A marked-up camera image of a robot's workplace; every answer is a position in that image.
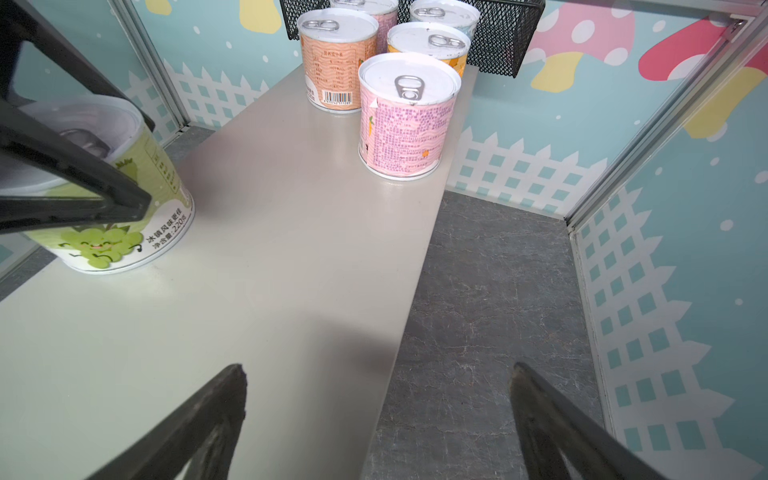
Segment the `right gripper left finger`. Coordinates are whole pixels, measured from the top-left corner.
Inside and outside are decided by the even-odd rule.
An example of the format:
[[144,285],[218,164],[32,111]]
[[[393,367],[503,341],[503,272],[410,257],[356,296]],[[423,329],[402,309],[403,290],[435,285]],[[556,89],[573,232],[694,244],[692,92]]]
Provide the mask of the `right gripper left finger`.
[[226,479],[246,417],[247,376],[231,364],[92,479]]

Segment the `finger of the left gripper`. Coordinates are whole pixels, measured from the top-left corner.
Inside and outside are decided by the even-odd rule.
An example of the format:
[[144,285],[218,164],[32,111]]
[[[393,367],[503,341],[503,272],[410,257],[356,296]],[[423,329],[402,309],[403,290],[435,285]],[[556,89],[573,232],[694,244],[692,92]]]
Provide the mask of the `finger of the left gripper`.
[[1,157],[74,184],[87,196],[23,195],[1,191],[1,232],[86,226],[142,220],[151,194],[92,151],[72,142],[29,114],[34,106],[1,102]]
[[[22,47],[34,47],[85,87],[89,93],[55,102],[21,105],[13,87]],[[140,132],[154,131],[155,122],[28,1],[1,3],[1,128],[8,131],[33,130],[33,123],[55,132]]]

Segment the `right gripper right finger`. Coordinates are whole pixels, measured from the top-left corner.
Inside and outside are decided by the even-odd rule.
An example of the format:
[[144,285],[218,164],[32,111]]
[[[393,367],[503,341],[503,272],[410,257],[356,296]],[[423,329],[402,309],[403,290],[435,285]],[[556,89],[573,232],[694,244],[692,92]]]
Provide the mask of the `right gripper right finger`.
[[540,374],[517,362],[510,402],[530,479],[661,479]]

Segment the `green label can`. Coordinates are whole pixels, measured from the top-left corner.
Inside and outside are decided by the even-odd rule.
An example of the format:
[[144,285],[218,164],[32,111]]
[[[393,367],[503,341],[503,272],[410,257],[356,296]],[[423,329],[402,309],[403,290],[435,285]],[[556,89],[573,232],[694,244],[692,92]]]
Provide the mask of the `green label can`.
[[[148,129],[140,132],[58,132],[127,174],[152,196],[137,222],[101,223],[22,232],[70,268],[89,274],[126,271],[154,260],[185,234],[195,204],[166,152]],[[1,157],[1,191],[23,195],[87,196],[89,193],[45,172]]]

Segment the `pink front can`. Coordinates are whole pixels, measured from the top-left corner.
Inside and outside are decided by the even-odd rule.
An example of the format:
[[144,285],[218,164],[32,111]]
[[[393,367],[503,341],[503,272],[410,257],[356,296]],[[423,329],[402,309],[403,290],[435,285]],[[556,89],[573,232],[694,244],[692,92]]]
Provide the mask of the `pink front can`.
[[358,77],[362,162],[390,180],[429,175],[441,161],[459,74],[425,54],[386,53],[364,61]]

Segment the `pink label can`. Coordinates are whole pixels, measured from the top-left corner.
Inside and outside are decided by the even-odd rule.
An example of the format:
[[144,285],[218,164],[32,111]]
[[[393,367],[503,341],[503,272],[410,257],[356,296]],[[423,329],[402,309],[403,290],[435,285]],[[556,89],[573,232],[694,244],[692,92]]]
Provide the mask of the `pink label can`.
[[344,8],[360,11],[377,20],[376,51],[378,54],[388,51],[387,35],[398,22],[398,2],[395,0],[331,0],[332,8]]

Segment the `yellow label can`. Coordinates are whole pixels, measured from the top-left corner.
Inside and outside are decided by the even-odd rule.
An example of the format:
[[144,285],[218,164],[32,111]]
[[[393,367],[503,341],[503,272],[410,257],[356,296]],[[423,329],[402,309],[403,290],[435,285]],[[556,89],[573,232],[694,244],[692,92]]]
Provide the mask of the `yellow label can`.
[[460,30],[436,22],[407,22],[392,27],[387,34],[389,53],[420,53],[452,67],[464,75],[470,38]]

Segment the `blue label can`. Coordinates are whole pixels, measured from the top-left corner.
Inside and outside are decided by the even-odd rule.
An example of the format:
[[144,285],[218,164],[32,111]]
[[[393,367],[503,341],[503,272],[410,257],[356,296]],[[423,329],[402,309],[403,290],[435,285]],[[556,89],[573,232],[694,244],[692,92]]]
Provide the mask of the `blue label can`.
[[479,10],[463,1],[418,0],[409,7],[411,21],[433,22],[455,28],[473,39]]

